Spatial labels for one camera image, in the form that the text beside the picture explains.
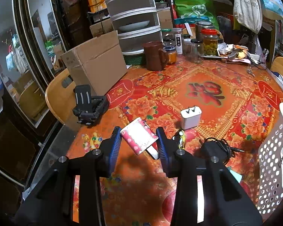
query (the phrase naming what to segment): white charger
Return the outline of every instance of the white charger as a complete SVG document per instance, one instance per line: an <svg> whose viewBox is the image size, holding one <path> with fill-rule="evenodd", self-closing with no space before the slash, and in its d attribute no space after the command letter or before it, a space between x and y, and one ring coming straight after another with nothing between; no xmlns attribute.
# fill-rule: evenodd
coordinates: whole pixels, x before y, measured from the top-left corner
<svg viewBox="0 0 283 226"><path fill-rule="evenodd" d="M180 125L183 130L195 127L200 122L201 109L198 106L194 106L181 112Z"/></svg>

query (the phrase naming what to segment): green basket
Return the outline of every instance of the green basket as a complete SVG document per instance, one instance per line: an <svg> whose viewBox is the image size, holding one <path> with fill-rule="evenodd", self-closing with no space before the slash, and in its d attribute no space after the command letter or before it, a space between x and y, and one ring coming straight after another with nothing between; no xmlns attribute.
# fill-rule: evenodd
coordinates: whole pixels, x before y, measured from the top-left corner
<svg viewBox="0 0 283 226"><path fill-rule="evenodd" d="M128 65L146 64L146 57L144 53L138 55L124 55L124 60Z"/></svg>

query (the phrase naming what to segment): brown mug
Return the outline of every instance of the brown mug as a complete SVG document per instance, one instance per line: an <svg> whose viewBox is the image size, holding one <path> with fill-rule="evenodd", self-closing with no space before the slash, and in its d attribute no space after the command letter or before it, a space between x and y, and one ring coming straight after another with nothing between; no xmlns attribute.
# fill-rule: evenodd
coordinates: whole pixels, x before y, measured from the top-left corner
<svg viewBox="0 0 283 226"><path fill-rule="evenodd" d="M169 62L169 55L163 50L162 42L151 41L143 46L147 70L163 70Z"/></svg>

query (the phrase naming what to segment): mug handle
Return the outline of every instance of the mug handle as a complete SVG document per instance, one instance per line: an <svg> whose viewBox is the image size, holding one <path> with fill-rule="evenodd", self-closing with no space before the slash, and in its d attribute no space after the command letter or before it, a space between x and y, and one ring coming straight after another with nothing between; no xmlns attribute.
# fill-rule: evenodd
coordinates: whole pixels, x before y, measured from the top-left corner
<svg viewBox="0 0 283 226"><path fill-rule="evenodd" d="M169 62L169 55L167 51L164 50L163 48L160 48L158 53L159 53L159 59L161 61L161 69L163 70L166 67L167 63Z"/></svg>

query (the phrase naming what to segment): bottle label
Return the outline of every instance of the bottle label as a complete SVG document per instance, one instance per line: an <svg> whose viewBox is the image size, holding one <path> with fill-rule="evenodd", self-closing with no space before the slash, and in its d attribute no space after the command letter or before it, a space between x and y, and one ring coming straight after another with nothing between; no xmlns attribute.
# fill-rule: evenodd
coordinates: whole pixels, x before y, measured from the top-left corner
<svg viewBox="0 0 283 226"><path fill-rule="evenodd" d="M177 54L182 54L182 41L181 41L181 34L175 34L176 38L176 51Z"/></svg>

